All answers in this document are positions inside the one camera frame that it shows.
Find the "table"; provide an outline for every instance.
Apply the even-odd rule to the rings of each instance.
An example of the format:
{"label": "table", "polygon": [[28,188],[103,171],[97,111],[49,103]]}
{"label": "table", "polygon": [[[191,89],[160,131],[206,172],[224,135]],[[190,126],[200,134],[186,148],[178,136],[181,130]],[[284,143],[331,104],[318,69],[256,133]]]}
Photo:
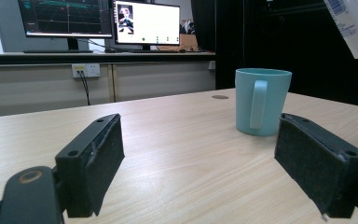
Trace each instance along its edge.
{"label": "table", "polygon": [[0,66],[71,63],[151,63],[214,61],[214,52],[187,53],[0,53]]}
{"label": "table", "polygon": [[[289,93],[283,112],[358,147],[358,106]],[[12,175],[53,167],[75,136],[114,113],[126,158],[100,215],[66,223],[325,223],[275,161],[276,136],[235,129],[233,89],[0,117],[0,200]],[[352,219],[328,219],[358,223],[358,210]]]}

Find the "monitor screen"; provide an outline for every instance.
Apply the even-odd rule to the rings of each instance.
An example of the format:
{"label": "monitor screen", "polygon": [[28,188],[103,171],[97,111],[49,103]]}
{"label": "monitor screen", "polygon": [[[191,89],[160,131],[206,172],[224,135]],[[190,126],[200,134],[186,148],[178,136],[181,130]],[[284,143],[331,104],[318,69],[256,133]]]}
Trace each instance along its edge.
{"label": "monitor screen", "polygon": [[27,37],[112,38],[109,0],[18,0]]}
{"label": "monitor screen", "polygon": [[115,44],[179,46],[180,7],[113,0]]}

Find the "screen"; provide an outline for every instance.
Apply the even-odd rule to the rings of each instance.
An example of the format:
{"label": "screen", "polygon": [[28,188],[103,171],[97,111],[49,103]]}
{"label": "screen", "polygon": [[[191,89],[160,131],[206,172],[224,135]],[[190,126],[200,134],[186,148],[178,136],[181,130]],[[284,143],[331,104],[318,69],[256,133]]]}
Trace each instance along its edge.
{"label": "screen", "polygon": [[113,1],[116,44],[179,46],[180,7]]}
{"label": "screen", "polygon": [[27,37],[111,38],[109,0],[19,0]]}

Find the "light blue mug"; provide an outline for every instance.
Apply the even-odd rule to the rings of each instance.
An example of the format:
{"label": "light blue mug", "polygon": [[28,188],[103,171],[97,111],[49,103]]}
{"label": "light blue mug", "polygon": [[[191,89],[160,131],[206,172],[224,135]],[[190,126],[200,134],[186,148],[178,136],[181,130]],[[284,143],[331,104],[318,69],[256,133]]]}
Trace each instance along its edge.
{"label": "light blue mug", "polygon": [[265,68],[241,68],[235,73],[236,127],[243,133],[270,136],[279,117],[292,73]]}

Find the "wall socket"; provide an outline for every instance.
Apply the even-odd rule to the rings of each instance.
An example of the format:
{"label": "wall socket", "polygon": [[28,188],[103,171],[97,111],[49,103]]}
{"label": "wall socket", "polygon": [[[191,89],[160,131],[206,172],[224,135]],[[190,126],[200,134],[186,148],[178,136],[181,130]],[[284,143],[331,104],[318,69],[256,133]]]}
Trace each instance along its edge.
{"label": "wall socket", "polygon": [[100,77],[100,65],[98,63],[73,63],[72,76],[80,77],[80,74],[85,77]]}

